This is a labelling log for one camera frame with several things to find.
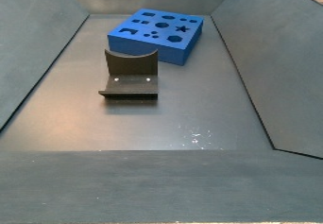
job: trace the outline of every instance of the hexagonal hole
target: hexagonal hole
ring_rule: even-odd
[[[169,25],[167,23],[157,23],[157,24],[155,24],[155,26],[159,27],[159,28],[165,28]]]
[[[169,36],[167,40],[171,41],[172,43],[179,43],[181,42],[183,38],[179,36]]]

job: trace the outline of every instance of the bin floor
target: bin floor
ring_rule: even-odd
[[[105,35],[125,18],[88,18],[1,132],[0,150],[271,150],[209,16],[185,65],[159,62],[156,101],[99,95]]]

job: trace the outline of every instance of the circular hole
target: circular hole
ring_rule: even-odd
[[[169,25],[167,23],[157,23],[155,24],[156,27],[160,27],[160,28],[165,28],[168,27]]]
[[[164,19],[172,20],[175,19],[172,16],[161,16]]]

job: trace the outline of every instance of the dark gray bracket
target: dark gray bracket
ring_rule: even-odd
[[[121,57],[107,50],[104,53],[109,77],[99,94],[109,98],[156,98],[157,51],[140,57]]]

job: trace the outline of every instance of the blue foam block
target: blue foam block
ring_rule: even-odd
[[[140,9],[107,34],[109,50],[143,55],[157,49],[157,59],[183,65],[201,33],[203,18]]]

